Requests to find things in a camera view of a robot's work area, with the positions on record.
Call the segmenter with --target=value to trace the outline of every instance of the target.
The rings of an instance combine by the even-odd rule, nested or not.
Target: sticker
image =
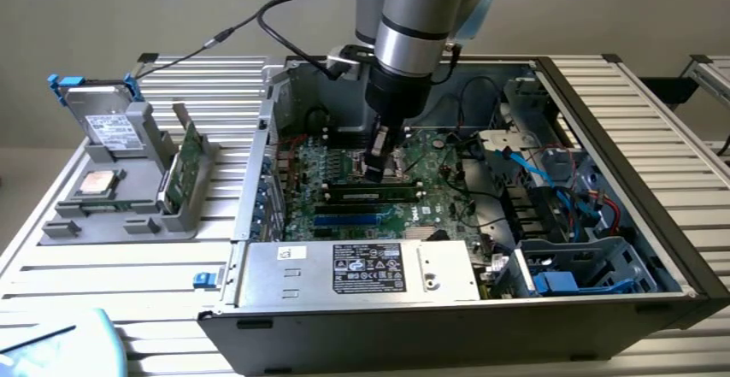
[[[341,195],[341,198],[376,200],[377,198],[380,198],[380,195],[377,193],[356,193],[349,195]]]
[[[88,115],[86,122],[106,149],[141,149],[141,141],[125,115]]]
[[[332,247],[332,289],[337,294],[405,292],[398,243]]]
[[[278,247],[276,260],[294,260],[306,258],[306,246]]]

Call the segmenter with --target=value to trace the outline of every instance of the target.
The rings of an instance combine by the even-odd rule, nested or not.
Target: warning label
[[[141,141],[125,115],[88,115],[86,122],[106,149],[141,149]]]
[[[405,291],[400,244],[334,244],[332,252],[337,294]]]

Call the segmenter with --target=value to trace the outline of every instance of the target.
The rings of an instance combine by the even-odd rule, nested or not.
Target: aluminum extrusion table
[[[158,58],[160,65],[173,57]],[[730,285],[730,170],[621,63],[600,56],[553,62],[701,256]],[[125,344],[132,375],[236,375],[193,317],[217,290],[194,291],[192,276],[225,264],[262,101],[264,58],[201,57],[144,78],[160,128],[181,137],[170,103],[185,101],[198,129],[222,146],[193,241],[37,247],[39,221],[86,162],[73,154],[0,257],[0,333],[38,322],[29,310],[101,307]],[[730,374],[730,309],[685,331],[663,331],[608,362],[572,362],[394,372],[418,376],[607,376]]]

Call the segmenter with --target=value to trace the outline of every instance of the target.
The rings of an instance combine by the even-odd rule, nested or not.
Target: motherboard
[[[288,139],[278,151],[285,241],[437,237],[479,244],[467,200],[447,185],[464,179],[449,135],[428,129],[409,134],[378,184],[364,179],[361,148],[341,148],[326,137]]]

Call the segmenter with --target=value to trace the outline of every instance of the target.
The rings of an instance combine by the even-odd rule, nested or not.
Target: blue latch
[[[543,272],[532,276],[532,282],[540,296],[623,294],[633,287],[632,279],[620,280],[612,286],[577,287],[571,272]]]
[[[60,102],[60,106],[68,106],[66,100],[64,99],[64,96],[60,93],[60,89],[58,89],[58,76],[55,74],[50,74],[46,81],[47,81],[47,86],[50,87],[50,92],[53,92],[53,95],[55,95],[55,99]]]
[[[124,75],[124,84],[126,84],[126,87],[132,91],[132,99],[134,102],[144,102],[145,97],[141,96],[141,90],[138,89],[137,80],[132,76],[132,74]]]
[[[214,289],[217,274],[200,272],[192,278],[193,289]]]
[[[81,86],[85,80],[86,79],[82,76],[66,76],[62,80],[60,80],[58,86],[64,86],[65,88]]]

